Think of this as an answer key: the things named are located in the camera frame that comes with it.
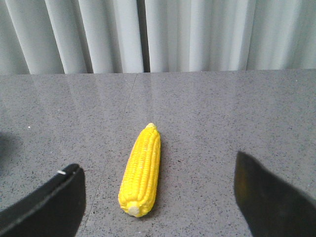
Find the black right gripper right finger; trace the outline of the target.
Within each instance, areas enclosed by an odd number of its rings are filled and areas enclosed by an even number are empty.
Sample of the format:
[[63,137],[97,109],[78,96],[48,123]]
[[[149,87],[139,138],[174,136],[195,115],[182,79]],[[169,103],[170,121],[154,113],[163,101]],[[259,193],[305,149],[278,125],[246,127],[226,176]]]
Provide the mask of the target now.
[[254,237],[316,235],[316,200],[241,151],[236,159],[234,194]]

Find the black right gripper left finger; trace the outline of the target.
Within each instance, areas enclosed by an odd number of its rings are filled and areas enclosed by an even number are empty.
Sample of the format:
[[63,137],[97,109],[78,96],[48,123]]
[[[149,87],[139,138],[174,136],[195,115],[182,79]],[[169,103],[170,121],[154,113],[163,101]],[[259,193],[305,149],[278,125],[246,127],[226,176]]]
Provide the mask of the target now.
[[70,164],[0,213],[2,237],[74,237],[86,208],[84,170]]

